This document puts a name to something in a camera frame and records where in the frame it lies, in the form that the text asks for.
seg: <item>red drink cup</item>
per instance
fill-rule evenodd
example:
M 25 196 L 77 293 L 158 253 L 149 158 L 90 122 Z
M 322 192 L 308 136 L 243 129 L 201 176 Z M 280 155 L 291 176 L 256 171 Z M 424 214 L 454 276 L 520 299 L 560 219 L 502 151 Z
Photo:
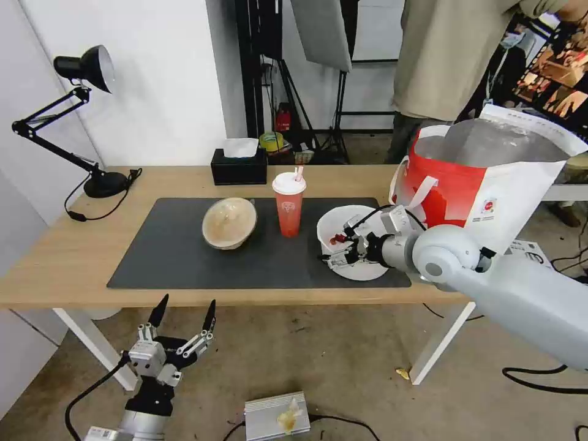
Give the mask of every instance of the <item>red drink cup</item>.
M 271 184 L 276 192 L 277 216 L 280 221 L 282 236 L 295 237 L 300 230 L 302 214 L 302 197 L 306 181 L 301 177 L 296 180 L 296 173 L 280 173 Z

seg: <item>black table mat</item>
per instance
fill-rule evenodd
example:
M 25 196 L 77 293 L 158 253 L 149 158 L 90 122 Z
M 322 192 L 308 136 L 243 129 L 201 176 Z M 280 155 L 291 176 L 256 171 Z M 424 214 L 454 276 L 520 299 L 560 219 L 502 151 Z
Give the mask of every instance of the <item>black table mat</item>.
M 274 198 L 254 200 L 257 225 L 236 250 L 210 247 L 202 219 L 218 199 L 161 198 L 147 215 L 122 258 L 109 288 L 248 289 L 409 287 L 408 277 L 389 269 L 382 277 L 357 282 L 340 277 L 318 259 L 316 225 L 341 205 L 377 206 L 373 198 L 305 198 L 300 234 L 280 234 Z

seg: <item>black desk lamp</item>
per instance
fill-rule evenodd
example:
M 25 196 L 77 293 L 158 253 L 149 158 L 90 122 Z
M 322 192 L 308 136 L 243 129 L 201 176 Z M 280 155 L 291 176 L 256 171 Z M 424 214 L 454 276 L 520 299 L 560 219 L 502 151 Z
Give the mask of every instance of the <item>black desk lamp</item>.
M 31 116 L 13 122 L 12 130 L 23 138 L 33 141 L 35 144 L 86 170 L 89 173 L 89 179 L 84 184 L 84 191 L 88 196 L 105 198 L 128 190 L 132 180 L 122 173 L 102 171 L 97 162 L 78 156 L 75 153 L 67 152 L 37 134 L 43 127 L 57 121 L 90 100 L 91 89 L 83 84 L 83 80 L 87 80 L 100 90 L 112 93 L 115 73 L 108 51 L 104 46 L 100 45 L 88 49 L 79 58 L 58 56 L 53 60 L 53 67 L 60 76 L 67 78 L 77 87 Z M 73 97 L 76 97 L 79 102 L 54 115 L 43 115 L 48 110 Z

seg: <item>white table leg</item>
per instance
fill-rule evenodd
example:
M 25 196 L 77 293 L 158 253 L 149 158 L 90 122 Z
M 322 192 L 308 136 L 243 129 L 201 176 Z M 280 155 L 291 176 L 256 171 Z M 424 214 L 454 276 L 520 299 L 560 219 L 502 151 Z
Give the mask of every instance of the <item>white table leg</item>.
M 469 302 L 466 305 L 456 305 L 449 313 L 445 314 L 439 329 L 429 338 L 421 355 L 418 356 L 416 363 L 410 370 L 410 380 L 413 385 L 419 385 L 424 380 L 475 308 L 476 304 Z
M 53 310 L 106 369 L 110 371 L 117 365 L 121 355 L 106 340 L 88 314 L 77 309 L 53 308 Z M 118 371 L 115 378 L 127 391 L 135 389 L 137 377 L 128 366 Z

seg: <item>lamp shade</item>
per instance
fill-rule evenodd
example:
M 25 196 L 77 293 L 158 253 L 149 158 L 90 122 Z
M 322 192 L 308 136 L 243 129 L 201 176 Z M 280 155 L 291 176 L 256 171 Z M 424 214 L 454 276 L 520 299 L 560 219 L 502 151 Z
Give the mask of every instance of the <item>lamp shade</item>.
M 106 48 L 102 45 L 88 49 L 81 57 L 57 56 L 53 60 L 55 72 L 68 80 L 88 80 L 100 90 L 112 93 L 115 70 Z

